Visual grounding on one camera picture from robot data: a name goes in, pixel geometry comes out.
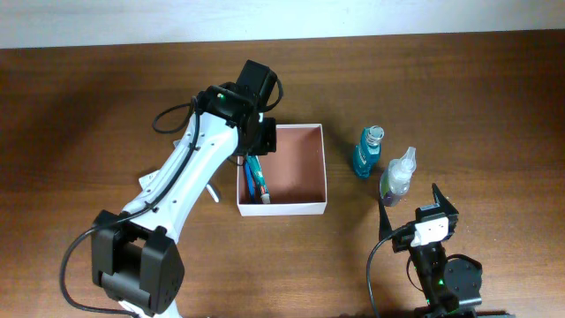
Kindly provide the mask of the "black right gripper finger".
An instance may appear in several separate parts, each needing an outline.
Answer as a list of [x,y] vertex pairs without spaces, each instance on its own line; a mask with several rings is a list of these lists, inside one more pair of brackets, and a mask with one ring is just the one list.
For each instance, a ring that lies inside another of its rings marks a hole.
[[454,215],[456,213],[456,208],[442,194],[440,188],[435,183],[432,183],[432,191],[435,203],[443,209],[444,213],[446,215]]
[[378,207],[379,207],[379,241],[384,240],[393,230],[391,227],[391,223],[388,219],[388,214],[383,203],[382,198],[378,199]]

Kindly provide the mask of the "green toothpaste tube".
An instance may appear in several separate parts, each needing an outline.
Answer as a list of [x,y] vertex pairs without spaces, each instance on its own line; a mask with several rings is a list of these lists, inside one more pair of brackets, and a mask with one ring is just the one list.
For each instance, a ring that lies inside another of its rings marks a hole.
[[270,204],[270,193],[267,189],[266,181],[260,166],[259,157],[257,155],[249,155],[246,161],[250,166],[252,176],[256,186],[259,188],[260,198],[263,204]]

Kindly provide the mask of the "blue disposable razor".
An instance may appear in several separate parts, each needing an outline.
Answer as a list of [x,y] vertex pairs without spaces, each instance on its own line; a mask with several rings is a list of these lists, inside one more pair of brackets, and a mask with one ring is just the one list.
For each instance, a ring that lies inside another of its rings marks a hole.
[[245,169],[246,184],[250,196],[250,202],[252,204],[255,204],[257,202],[256,183],[253,175],[252,166],[250,164],[248,156],[244,160],[244,169]]

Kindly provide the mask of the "white green packet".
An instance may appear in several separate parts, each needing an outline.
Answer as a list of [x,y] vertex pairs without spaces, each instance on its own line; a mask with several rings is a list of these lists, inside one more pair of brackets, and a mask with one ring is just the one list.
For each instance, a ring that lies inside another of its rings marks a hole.
[[148,173],[148,174],[138,178],[138,182],[139,182],[141,189],[145,190],[150,185],[150,183],[153,181],[153,179],[157,176],[158,173],[159,173],[159,170],[155,170],[151,173]]

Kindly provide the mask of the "blue white toothbrush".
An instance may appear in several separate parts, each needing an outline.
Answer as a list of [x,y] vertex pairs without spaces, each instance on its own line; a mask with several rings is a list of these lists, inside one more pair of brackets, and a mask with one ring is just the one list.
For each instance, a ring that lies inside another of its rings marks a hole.
[[210,194],[210,196],[212,197],[213,201],[215,203],[219,203],[220,202],[220,196],[219,196],[219,193],[215,190],[215,188],[211,184],[207,184],[206,189],[207,189],[208,193]]

